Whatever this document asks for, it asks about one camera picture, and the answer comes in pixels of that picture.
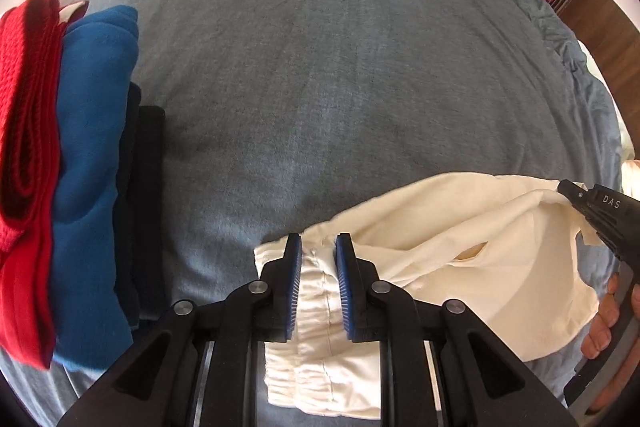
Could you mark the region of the person's right hand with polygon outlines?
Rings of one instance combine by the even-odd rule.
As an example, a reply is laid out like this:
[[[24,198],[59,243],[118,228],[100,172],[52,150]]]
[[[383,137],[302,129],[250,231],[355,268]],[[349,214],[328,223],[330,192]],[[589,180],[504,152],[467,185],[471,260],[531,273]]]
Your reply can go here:
[[[615,293],[620,285],[620,274],[614,273],[608,280],[606,293],[600,301],[598,313],[593,317],[589,332],[582,340],[580,351],[588,360],[596,359],[611,343],[612,328],[620,318],[620,305],[615,301]],[[620,369],[606,384],[600,395],[591,403],[589,412],[597,413],[613,403],[631,380],[639,364],[639,339],[629,351]]]

